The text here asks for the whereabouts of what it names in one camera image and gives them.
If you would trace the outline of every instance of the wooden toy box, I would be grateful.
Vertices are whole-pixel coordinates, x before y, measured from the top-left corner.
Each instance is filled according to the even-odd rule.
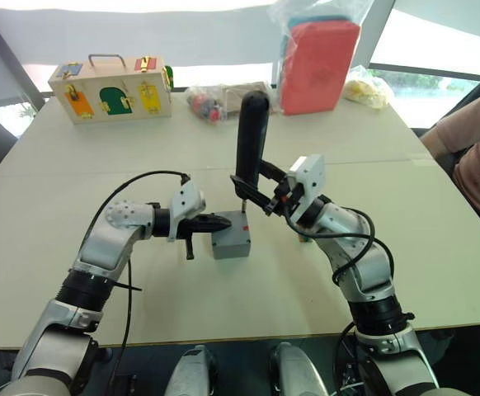
[[[48,83],[74,124],[171,115],[171,77],[158,56],[91,54],[57,67]]]

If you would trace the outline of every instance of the robotic arm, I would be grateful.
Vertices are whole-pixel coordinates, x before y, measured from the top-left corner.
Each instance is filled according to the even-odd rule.
[[[182,184],[169,209],[159,204],[126,200],[108,204],[104,219],[87,236],[57,296],[45,307],[18,353],[12,383],[0,396],[39,394],[68,396],[86,386],[97,351],[87,335],[101,321],[103,306],[118,283],[132,247],[139,240],[185,239],[187,259],[192,233],[227,228],[228,220],[205,209],[202,192],[193,181]]]
[[[244,97],[238,126],[237,195],[267,215],[283,215],[288,225],[313,238],[327,255],[332,279],[348,301],[360,356],[360,376],[368,395],[420,395],[438,383],[393,286],[392,257],[374,238],[368,216],[320,195],[322,155],[301,157],[288,172],[261,159],[269,102],[263,92]],[[278,183],[269,198],[257,189],[258,173]]]

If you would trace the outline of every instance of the green panel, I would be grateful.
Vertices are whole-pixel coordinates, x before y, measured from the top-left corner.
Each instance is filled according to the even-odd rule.
[[[116,87],[105,87],[102,88],[99,92],[99,97],[102,102],[105,102],[110,110],[108,110],[108,115],[114,116],[117,114],[129,114],[132,112],[132,108],[127,106],[125,108],[123,105],[122,99],[126,99],[126,95],[123,91]]]

